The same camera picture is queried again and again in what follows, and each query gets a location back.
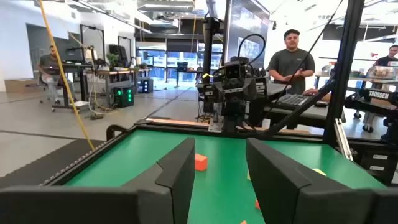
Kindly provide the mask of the computer tower green lights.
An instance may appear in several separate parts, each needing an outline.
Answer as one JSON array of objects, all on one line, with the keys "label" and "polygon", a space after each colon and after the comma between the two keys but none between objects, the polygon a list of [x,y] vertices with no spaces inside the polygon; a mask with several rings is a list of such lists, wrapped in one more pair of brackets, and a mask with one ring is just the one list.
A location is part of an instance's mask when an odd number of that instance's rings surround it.
[{"label": "computer tower green lights", "polygon": [[134,88],[114,88],[114,105],[117,108],[125,108],[134,105]]}]

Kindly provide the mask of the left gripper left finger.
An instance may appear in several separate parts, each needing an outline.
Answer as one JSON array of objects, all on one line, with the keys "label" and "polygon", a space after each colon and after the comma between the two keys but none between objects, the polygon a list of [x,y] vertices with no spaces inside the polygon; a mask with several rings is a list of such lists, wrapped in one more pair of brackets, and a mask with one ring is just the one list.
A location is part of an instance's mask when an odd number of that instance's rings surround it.
[{"label": "left gripper left finger", "polygon": [[120,187],[0,189],[0,224],[187,224],[194,178],[186,138]]}]

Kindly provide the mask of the clear glass case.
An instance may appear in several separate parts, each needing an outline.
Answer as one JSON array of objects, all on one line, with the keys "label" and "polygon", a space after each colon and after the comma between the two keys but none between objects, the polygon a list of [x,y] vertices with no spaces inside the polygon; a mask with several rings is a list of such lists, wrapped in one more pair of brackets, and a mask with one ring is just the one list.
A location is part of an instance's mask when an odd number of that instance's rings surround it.
[{"label": "clear glass case", "polygon": [[372,66],[366,74],[367,78],[393,80],[396,78],[395,68],[386,66]]}]

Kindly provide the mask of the black aluminium table frame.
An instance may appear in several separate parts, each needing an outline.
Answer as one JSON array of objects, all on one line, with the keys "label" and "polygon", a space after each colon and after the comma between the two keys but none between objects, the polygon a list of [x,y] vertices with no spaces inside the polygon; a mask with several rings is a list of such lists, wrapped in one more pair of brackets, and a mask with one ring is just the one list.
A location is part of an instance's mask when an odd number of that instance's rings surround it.
[{"label": "black aluminium table frame", "polygon": [[393,134],[394,142],[389,144],[385,140],[372,140],[360,138],[347,138],[343,133],[343,127],[335,124],[338,113],[343,111],[345,105],[343,94],[346,91],[348,83],[347,71],[349,65],[353,61],[355,35],[359,29],[359,19],[363,11],[364,0],[348,0],[348,8],[346,11],[345,28],[341,40],[340,51],[338,55],[338,64],[335,74],[330,78],[330,84],[320,89],[313,98],[317,101],[324,97],[327,93],[331,93],[331,101],[329,104],[328,115],[326,119],[325,131],[322,136],[303,134],[300,131],[284,130],[283,127],[291,119],[299,116],[301,111],[307,107],[303,105],[293,113],[285,117],[279,123],[271,126],[269,129],[260,130],[256,128],[255,132],[236,132],[236,133],[216,133],[208,130],[209,126],[203,123],[192,123],[174,120],[141,120],[130,129],[122,126],[111,125],[106,130],[106,141],[96,148],[92,148],[89,153],[81,156],[77,161],[67,166],[65,170],[56,173],[54,176],[46,180],[43,185],[61,185],[68,182],[77,173],[88,167],[103,154],[108,152],[120,141],[130,136],[138,129],[153,129],[155,131],[165,131],[183,134],[196,134],[204,136],[218,136],[224,138],[248,138],[255,137],[266,141],[278,142],[307,142],[311,144],[321,145],[328,144],[333,149],[339,149],[341,154],[347,156],[352,151],[356,151],[358,156],[365,154],[380,154],[387,156],[388,166],[384,170],[383,175],[377,174],[371,170],[369,173],[385,185],[390,185],[392,176],[398,162],[398,132]]}]

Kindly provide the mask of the black keyboard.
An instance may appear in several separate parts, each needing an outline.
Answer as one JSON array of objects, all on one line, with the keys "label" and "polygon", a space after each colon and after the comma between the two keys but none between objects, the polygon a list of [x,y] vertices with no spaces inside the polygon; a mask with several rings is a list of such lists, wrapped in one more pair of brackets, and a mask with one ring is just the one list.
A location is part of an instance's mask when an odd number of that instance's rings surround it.
[{"label": "black keyboard", "polygon": [[310,97],[305,95],[286,94],[281,96],[275,103],[286,108],[296,108],[304,104]]}]

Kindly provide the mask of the black desk monitor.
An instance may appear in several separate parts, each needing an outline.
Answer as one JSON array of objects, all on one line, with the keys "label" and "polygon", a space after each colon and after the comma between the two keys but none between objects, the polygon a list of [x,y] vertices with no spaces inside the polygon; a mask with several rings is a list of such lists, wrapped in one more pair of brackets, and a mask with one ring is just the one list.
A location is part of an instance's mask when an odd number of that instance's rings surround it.
[{"label": "black desk monitor", "polygon": [[68,61],[82,61],[82,47],[80,44],[74,40],[73,38],[69,39],[59,39],[56,38],[56,45],[58,48],[58,52],[60,54],[60,58],[62,60]]}]

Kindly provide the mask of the dark standing desk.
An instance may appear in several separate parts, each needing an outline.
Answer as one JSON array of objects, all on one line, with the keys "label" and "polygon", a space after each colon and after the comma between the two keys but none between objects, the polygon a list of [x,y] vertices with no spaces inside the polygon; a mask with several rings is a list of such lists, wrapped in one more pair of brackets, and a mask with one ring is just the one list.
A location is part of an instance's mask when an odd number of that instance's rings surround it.
[{"label": "dark standing desk", "polygon": [[[62,67],[63,67],[63,71],[65,74],[65,78],[67,79],[67,83],[68,86],[70,88],[72,97],[75,101],[78,113],[80,112],[80,107],[82,106],[86,106],[89,105],[88,102],[88,84],[87,84],[87,78],[86,75],[84,73],[84,69],[93,69],[92,65],[89,65],[87,63],[81,63],[81,62],[68,62],[68,61],[62,61]],[[81,93],[81,100],[77,100],[76,98],[76,91],[73,85],[73,81],[74,81],[74,76],[72,76],[72,79],[70,80],[67,73],[72,72],[72,74],[77,73],[79,76],[79,81],[80,81],[80,93]],[[38,85],[39,86],[43,86],[44,88],[47,89],[46,85],[43,85],[40,83],[39,81],[39,74],[38,74]],[[52,112],[55,111],[56,108],[62,108],[62,109],[73,109],[72,107],[72,103],[70,102],[69,99],[69,95],[67,92],[67,88],[65,86],[65,84],[63,85],[59,85],[57,88],[57,93],[58,93],[58,97],[61,99],[61,103],[59,105],[56,105],[55,103],[53,103],[52,105]]]}]

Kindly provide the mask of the black desk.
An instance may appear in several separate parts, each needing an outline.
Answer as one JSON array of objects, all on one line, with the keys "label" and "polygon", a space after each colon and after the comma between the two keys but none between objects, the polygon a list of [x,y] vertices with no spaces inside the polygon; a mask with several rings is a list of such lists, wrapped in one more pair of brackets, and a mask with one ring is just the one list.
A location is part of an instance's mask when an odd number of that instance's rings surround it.
[{"label": "black desk", "polygon": [[285,126],[290,124],[302,124],[305,126],[324,128],[330,106],[328,104],[326,108],[314,107],[314,104],[317,101],[314,101],[313,98],[316,95],[317,94],[309,96],[310,98],[304,104],[296,108],[286,108],[281,105],[277,105],[275,103],[277,99],[274,101],[266,100],[265,98],[253,100],[249,105],[249,124],[252,126],[260,126],[264,119],[270,119],[274,124],[276,124],[298,108],[302,108],[303,105],[305,105],[307,109],[300,110],[300,115],[291,119],[285,124]]}]

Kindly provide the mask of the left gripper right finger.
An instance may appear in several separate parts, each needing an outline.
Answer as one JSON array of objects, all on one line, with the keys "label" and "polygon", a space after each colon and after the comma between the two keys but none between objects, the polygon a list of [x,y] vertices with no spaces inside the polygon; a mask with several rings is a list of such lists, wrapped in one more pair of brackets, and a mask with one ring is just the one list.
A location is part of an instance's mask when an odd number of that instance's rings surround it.
[{"label": "left gripper right finger", "polygon": [[398,189],[352,189],[255,138],[246,160],[265,224],[398,224]]}]

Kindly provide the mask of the large dark display screen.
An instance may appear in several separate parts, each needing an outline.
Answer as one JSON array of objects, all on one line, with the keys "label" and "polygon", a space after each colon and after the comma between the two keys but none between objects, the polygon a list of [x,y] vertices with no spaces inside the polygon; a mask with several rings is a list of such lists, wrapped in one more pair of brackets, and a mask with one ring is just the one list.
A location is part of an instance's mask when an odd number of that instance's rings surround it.
[{"label": "large dark display screen", "polygon": [[270,23],[270,11],[265,0],[226,0],[223,56],[256,59],[255,68],[264,67],[265,48]]}]

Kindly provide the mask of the person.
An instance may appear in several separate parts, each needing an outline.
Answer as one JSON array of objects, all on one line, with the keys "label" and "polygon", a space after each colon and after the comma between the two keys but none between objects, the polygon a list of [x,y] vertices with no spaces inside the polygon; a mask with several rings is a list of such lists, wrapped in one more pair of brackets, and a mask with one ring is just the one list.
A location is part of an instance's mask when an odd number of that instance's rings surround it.
[{"label": "person", "polygon": [[40,83],[47,86],[54,103],[59,105],[61,103],[61,99],[58,97],[57,88],[59,85],[63,85],[64,82],[60,73],[55,47],[53,45],[49,47],[49,54],[40,57],[37,69],[39,71]]},{"label": "person", "polygon": [[398,45],[392,45],[389,48],[388,55],[377,59],[374,65],[388,67],[389,62],[398,61],[398,58],[395,58],[396,54],[398,54]]},{"label": "person", "polygon": [[305,79],[315,73],[311,54],[298,47],[300,32],[289,29],[284,34],[285,49],[276,52],[268,65],[269,75],[275,83],[291,86],[289,94],[301,95],[306,89]]}]

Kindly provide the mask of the wooden top desk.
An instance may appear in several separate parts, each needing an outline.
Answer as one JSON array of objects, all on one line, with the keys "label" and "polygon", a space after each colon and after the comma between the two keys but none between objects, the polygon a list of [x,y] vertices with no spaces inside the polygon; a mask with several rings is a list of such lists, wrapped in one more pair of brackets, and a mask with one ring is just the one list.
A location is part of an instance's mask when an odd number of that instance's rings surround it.
[{"label": "wooden top desk", "polygon": [[151,68],[127,68],[126,70],[118,71],[95,71],[98,78],[104,79],[104,93],[105,102],[107,106],[113,104],[114,89],[132,87],[132,92],[137,93],[138,81],[142,77],[148,77]]}]

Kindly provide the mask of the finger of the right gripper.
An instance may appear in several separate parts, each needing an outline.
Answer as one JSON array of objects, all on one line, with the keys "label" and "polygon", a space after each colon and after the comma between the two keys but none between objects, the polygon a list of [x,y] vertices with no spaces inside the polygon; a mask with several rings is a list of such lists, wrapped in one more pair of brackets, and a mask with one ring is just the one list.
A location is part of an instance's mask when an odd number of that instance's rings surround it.
[{"label": "finger of the right gripper", "polygon": [[244,80],[243,93],[246,100],[253,100],[257,97],[256,80],[254,78]]},{"label": "finger of the right gripper", "polygon": [[215,101],[223,101],[224,100],[224,92],[223,92],[223,82],[214,82],[214,93],[215,93]]}]

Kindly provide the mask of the green potted plant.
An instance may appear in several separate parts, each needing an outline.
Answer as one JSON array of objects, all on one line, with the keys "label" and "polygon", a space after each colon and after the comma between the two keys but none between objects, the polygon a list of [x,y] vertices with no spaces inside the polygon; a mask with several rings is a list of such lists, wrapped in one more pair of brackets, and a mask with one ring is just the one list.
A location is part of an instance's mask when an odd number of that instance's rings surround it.
[{"label": "green potted plant", "polygon": [[106,54],[106,58],[108,59],[109,70],[115,71],[119,67],[119,55],[108,53]]}]

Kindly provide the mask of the cardboard box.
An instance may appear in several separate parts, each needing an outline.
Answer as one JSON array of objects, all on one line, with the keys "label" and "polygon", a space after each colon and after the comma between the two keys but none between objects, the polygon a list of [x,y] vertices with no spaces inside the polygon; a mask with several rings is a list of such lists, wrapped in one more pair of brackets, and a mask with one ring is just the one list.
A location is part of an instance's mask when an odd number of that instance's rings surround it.
[{"label": "cardboard box", "polygon": [[33,93],[40,91],[35,79],[5,80],[7,93]]}]

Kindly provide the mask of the computer tower blue lights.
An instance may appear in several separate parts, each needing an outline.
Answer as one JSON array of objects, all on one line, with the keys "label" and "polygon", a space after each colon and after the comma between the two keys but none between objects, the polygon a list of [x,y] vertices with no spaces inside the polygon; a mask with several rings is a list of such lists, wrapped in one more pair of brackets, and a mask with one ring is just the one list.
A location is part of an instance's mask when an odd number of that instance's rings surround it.
[{"label": "computer tower blue lights", "polygon": [[144,77],[141,80],[141,93],[152,93],[153,91],[154,91],[153,79]]}]

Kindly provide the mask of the black mat striped edge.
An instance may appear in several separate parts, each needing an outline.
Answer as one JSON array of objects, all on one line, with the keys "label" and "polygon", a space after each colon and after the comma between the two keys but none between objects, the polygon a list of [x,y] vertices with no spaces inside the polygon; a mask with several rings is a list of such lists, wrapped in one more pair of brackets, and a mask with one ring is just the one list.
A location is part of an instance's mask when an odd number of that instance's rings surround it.
[{"label": "black mat striped edge", "polygon": [[40,185],[89,153],[85,139],[74,140],[13,172],[0,177],[0,189],[20,185]]}]

